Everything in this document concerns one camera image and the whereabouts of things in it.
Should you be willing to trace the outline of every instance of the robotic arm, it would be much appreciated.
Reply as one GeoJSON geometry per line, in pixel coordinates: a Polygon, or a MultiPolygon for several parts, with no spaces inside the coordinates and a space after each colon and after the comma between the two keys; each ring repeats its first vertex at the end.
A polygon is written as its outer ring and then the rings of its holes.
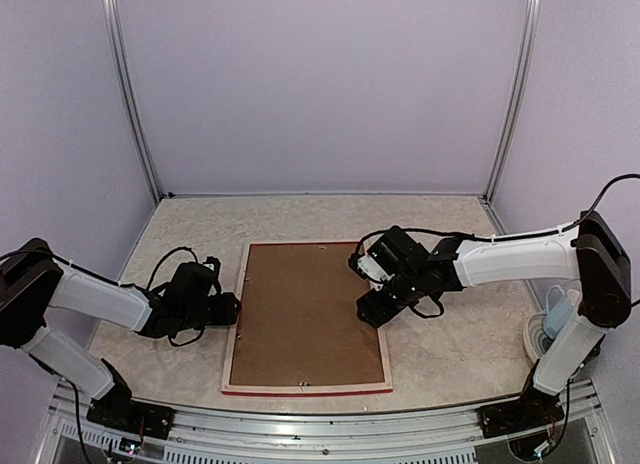
{"type": "Polygon", "coordinates": [[[580,279],[583,300],[527,378],[519,399],[481,408],[485,437],[519,432],[564,417],[558,393],[607,331],[631,313],[629,257],[602,217],[583,213],[580,225],[527,235],[447,237],[429,252],[392,227],[349,267],[374,283],[357,301],[358,317],[380,327],[423,297],[514,279],[580,279]]]}
{"type": "Polygon", "coordinates": [[[71,309],[153,339],[186,329],[236,322],[240,302],[223,293],[220,262],[182,263],[170,282],[153,290],[115,282],[57,259],[32,239],[0,266],[0,345],[21,349],[45,369],[92,398],[87,419],[107,427],[166,439],[173,410],[133,401],[131,390],[106,361],[45,321],[47,308],[71,309]],[[214,288],[216,293],[209,295],[214,288]]]}

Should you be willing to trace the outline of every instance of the brown cardboard backing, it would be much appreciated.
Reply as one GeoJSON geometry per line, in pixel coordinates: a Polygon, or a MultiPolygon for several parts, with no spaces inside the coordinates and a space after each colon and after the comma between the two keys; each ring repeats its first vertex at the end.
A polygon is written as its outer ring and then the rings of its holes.
{"type": "Polygon", "coordinates": [[[251,245],[231,386],[304,383],[313,392],[385,381],[378,331],[356,317],[356,299],[370,287],[347,266],[353,247],[251,245]]]}

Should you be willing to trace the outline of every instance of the wooden frame border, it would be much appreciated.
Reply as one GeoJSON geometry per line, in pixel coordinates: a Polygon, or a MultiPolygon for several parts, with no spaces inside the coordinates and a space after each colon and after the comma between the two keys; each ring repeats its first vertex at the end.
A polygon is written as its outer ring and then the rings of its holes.
{"type": "MultiPolygon", "coordinates": [[[[249,251],[251,246],[265,246],[278,244],[353,244],[350,240],[294,240],[294,241],[255,241],[245,244],[240,262],[240,272],[236,284],[236,296],[242,301],[242,290],[244,287],[244,277],[247,272],[249,262],[249,251]]],[[[387,347],[387,336],[383,329],[378,328],[378,342],[380,344],[380,358],[382,360],[382,372],[384,382],[373,384],[345,384],[341,386],[236,386],[231,384],[231,365],[233,362],[233,352],[236,345],[237,324],[229,328],[227,346],[224,354],[224,365],[222,368],[222,393],[228,396],[255,396],[255,397],[323,397],[323,396],[357,396],[363,394],[385,394],[393,391],[391,381],[391,366],[389,364],[389,348],[387,347]]]]}

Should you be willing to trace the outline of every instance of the wire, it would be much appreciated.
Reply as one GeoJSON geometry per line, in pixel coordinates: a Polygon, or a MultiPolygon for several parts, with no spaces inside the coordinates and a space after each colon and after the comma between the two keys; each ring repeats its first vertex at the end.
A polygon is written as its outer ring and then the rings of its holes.
{"type": "Polygon", "coordinates": [[[151,284],[153,284],[153,280],[156,278],[156,273],[158,272],[158,269],[160,269],[160,266],[164,263],[164,261],[169,259],[169,257],[174,255],[176,252],[180,252],[180,251],[189,252],[193,256],[193,260],[198,262],[198,256],[196,255],[195,252],[193,252],[193,249],[191,249],[190,247],[180,246],[170,250],[164,256],[162,256],[162,258],[156,264],[156,267],[153,269],[153,272],[151,273],[151,277],[149,278],[149,282],[147,283],[147,287],[145,287],[147,291],[151,289],[151,284]]]}
{"type": "Polygon", "coordinates": [[[560,437],[558,437],[558,440],[555,441],[555,443],[553,444],[553,447],[549,449],[549,452],[547,452],[542,456],[543,458],[546,458],[551,454],[553,454],[555,450],[558,449],[558,447],[560,446],[560,443],[562,442],[562,439],[564,438],[564,435],[567,432],[567,426],[569,425],[569,407],[570,406],[571,406],[571,379],[567,381],[567,410],[565,411],[564,424],[562,425],[562,431],[560,431],[560,437]]]}
{"type": "Polygon", "coordinates": [[[442,305],[442,303],[440,302],[439,299],[436,299],[433,296],[429,296],[431,298],[431,300],[435,303],[436,306],[438,306],[438,309],[440,309],[440,313],[439,314],[423,314],[420,311],[418,311],[416,309],[416,306],[409,306],[409,309],[411,309],[411,312],[413,312],[416,316],[422,318],[422,319],[435,319],[436,317],[440,317],[442,315],[444,315],[444,306],[442,305]]]}
{"type": "Polygon", "coordinates": [[[76,398],[76,426],[78,428],[78,439],[80,440],[80,449],[82,450],[82,455],[84,456],[84,460],[87,464],[93,464],[91,459],[89,459],[89,453],[87,452],[87,448],[84,445],[84,438],[82,437],[82,425],[80,424],[80,396],[78,395],[78,388],[76,385],[69,381],[71,387],[73,388],[73,394],[76,398]]]}
{"type": "Polygon", "coordinates": [[[111,280],[108,277],[101,276],[100,274],[96,274],[95,272],[90,271],[89,269],[86,269],[82,266],[78,266],[77,264],[74,264],[71,261],[67,261],[66,259],[54,254],[51,250],[47,250],[47,249],[18,249],[16,251],[11,251],[11,252],[7,252],[6,254],[3,254],[2,256],[0,256],[0,261],[4,261],[5,259],[8,259],[10,257],[19,256],[21,254],[42,254],[52,259],[55,259],[56,261],[60,261],[62,264],[69,266],[72,269],[82,271],[85,274],[88,274],[91,277],[94,277],[100,281],[106,282],[108,284],[113,284],[114,286],[118,285],[116,281],[111,280]]]}
{"type": "Polygon", "coordinates": [[[184,346],[188,346],[189,344],[193,344],[194,342],[200,340],[200,338],[202,337],[202,335],[204,334],[204,328],[200,329],[200,333],[194,337],[193,339],[191,339],[190,341],[187,342],[183,342],[181,344],[177,344],[172,337],[169,337],[169,344],[171,344],[171,347],[184,347],[184,346]]]}

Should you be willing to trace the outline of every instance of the marble floor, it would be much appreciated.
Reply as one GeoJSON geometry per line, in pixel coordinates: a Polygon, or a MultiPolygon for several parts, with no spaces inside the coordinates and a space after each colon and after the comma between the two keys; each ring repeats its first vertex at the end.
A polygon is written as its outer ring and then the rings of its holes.
{"type": "MultiPolygon", "coordinates": [[[[122,277],[144,286],[156,262],[177,246],[222,261],[221,283],[234,290],[247,242],[358,240],[393,224],[477,234],[494,232],[474,197],[292,196],[165,199],[122,277]]],[[[428,248],[437,239],[420,236],[428,248]]],[[[176,254],[156,282],[169,280],[176,254]]],[[[522,324],[533,303],[522,282],[487,284],[443,296],[445,315],[423,321],[405,310],[386,325],[394,390],[386,395],[332,398],[245,398],[220,392],[228,331],[208,329],[185,348],[103,322],[91,352],[128,382],[134,396],[203,408],[272,413],[362,413],[430,408],[518,392],[531,367],[522,324]]],[[[191,331],[181,334],[189,339],[191,331]]]]}

